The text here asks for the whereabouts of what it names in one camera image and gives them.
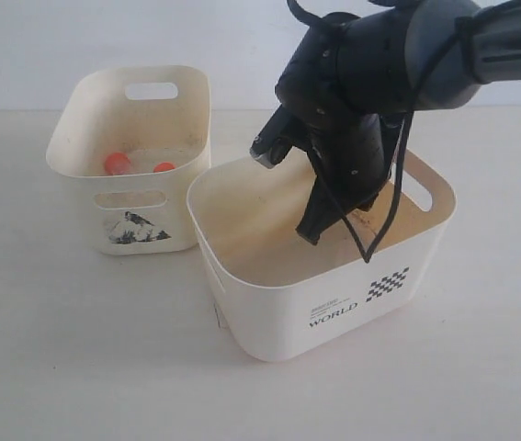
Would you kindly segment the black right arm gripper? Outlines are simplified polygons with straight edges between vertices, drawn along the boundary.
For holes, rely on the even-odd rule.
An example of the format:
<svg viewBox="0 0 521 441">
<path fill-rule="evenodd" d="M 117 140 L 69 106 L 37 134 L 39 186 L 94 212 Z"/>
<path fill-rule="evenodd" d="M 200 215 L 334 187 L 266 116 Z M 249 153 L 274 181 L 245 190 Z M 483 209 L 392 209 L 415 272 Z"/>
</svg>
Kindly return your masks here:
<svg viewBox="0 0 521 441">
<path fill-rule="evenodd" d="M 370 210 L 389 178 L 391 146 L 381 137 L 310 137 L 303 151 L 315 181 L 296 233 L 315 246 L 351 211 Z"/>
</svg>

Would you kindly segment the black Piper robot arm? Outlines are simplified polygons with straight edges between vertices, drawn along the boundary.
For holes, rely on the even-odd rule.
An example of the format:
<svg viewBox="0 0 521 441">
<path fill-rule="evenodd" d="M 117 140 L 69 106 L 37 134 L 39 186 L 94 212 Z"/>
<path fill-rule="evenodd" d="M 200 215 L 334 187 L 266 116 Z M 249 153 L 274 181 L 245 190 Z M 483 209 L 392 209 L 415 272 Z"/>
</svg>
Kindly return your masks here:
<svg viewBox="0 0 521 441">
<path fill-rule="evenodd" d="M 298 235 L 317 243 L 369 209 L 418 111 L 466 105 L 484 85 L 521 81 L 521 1 L 383 1 L 379 12 L 289 12 L 306 33 L 277 80 L 272 141 L 302 149 L 316 179 Z"/>
</svg>

